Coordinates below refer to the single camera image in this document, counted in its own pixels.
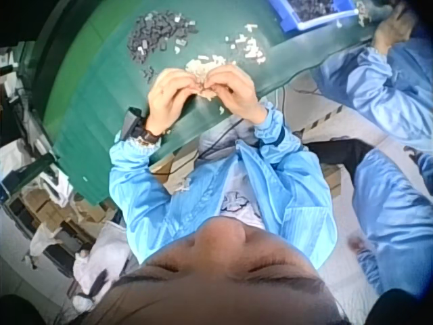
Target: graphic print on shirt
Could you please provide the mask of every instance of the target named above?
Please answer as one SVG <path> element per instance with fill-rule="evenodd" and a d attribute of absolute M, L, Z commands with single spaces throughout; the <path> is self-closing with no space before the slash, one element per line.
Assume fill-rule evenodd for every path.
<path fill-rule="evenodd" d="M 236 213 L 246 207 L 250 201 L 242 196 L 239 192 L 227 192 L 224 195 L 223 205 L 221 211 Z"/>

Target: forehead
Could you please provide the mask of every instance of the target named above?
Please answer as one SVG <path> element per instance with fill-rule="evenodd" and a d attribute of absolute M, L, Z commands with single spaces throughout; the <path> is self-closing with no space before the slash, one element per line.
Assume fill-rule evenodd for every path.
<path fill-rule="evenodd" d="M 92 314 L 119 324 L 325 324 L 338 310 L 327 292 L 185 278 L 119 286 Z"/>

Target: wrist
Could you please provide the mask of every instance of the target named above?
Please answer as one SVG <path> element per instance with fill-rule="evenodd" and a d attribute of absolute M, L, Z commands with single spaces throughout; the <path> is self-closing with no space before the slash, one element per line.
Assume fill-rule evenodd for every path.
<path fill-rule="evenodd" d="M 149 131 L 151 134 L 155 135 L 156 137 L 159 137 L 165 131 L 165 128 L 161 127 L 158 123 L 155 123 L 155 121 L 151 118 L 151 116 L 149 116 L 147 120 L 144 122 L 143 127 L 146 131 Z"/>
<path fill-rule="evenodd" d="M 268 110 L 261 104 L 256 107 L 256 112 L 249 118 L 250 122 L 254 125 L 262 124 L 268 116 Z"/>
<path fill-rule="evenodd" d="M 390 45 L 387 45 L 382 41 L 378 41 L 377 39 L 373 39 L 371 46 L 374 47 L 380 54 L 382 54 L 384 56 L 388 55 L 388 51 L 391 48 Z"/>

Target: black wristwatch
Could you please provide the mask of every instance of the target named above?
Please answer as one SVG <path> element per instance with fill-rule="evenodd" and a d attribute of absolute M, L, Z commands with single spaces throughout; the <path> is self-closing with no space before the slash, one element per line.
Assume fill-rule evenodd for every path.
<path fill-rule="evenodd" d="M 120 140 L 124 141 L 129 137 L 138 139 L 139 137 L 148 144 L 156 144 L 160 136 L 152 134 L 143 128 L 144 118 L 141 117 L 141 110 L 139 108 L 130 107 L 124 116 L 122 132 L 120 133 Z"/>

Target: hand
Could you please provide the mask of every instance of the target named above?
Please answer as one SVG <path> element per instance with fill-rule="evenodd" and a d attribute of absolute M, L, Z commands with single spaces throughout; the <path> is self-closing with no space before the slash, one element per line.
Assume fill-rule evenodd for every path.
<path fill-rule="evenodd" d="M 380 23 L 373 38 L 372 46 L 385 56 L 395 44 L 409 40 L 417 19 L 415 15 L 406 11 L 407 6 L 400 2 L 391 16 Z"/>
<path fill-rule="evenodd" d="M 212 89 L 233 114 L 256 125 L 265 121 L 268 112 L 258 103 L 254 82 L 237 66 L 228 64 L 211 70 L 204 88 Z"/>
<path fill-rule="evenodd" d="M 187 98 L 199 92 L 196 77 L 181 69 L 166 69 L 149 92 L 149 116 L 144 128 L 160 135 L 180 117 Z"/>

